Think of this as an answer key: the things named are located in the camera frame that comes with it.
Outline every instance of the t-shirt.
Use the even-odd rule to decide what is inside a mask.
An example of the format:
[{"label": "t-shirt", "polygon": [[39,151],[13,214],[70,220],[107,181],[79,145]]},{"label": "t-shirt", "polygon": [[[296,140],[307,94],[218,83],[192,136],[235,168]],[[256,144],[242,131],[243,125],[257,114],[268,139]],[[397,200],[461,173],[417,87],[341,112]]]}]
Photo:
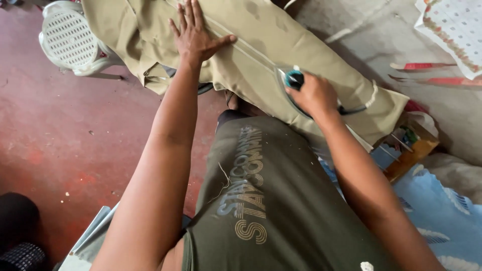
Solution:
[{"label": "t-shirt", "polygon": [[273,117],[218,129],[186,230],[185,271],[400,269],[306,140]]}]

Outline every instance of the blue fabric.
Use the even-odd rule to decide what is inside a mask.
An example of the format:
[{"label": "blue fabric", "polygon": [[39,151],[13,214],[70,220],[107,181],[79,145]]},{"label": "blue fabric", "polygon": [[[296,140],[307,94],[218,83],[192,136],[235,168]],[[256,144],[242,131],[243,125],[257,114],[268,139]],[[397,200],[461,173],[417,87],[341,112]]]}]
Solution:
[{"label": "blue fabric", "polygon": [[[395,157],[400,155],[386,144],[382,146]],[[371,155],[382,169],[394,161],[381,149]],[[334,171],[323,163],[328,175],[333,176]],[[336,177],[332,181],[339,188]],[[443,187],[420,164],[393,188],[408,217],[447,270],[482,271],[482,205],[474,205],[470,199]]]}]

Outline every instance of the plastic chair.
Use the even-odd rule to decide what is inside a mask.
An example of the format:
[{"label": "plastic chair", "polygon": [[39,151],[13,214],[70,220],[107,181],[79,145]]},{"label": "plastic chair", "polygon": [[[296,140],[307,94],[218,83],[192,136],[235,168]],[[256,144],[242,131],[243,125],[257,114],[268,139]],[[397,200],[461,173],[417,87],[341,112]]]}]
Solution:
[{"label": "plastic chair", "polygon": [[45,55],[63,70],[77,76],[122,80],[122,76],[101,73],[123,61],[91,31],[83,15],[82,5],[56,1],[43,12],[39,41]]}]

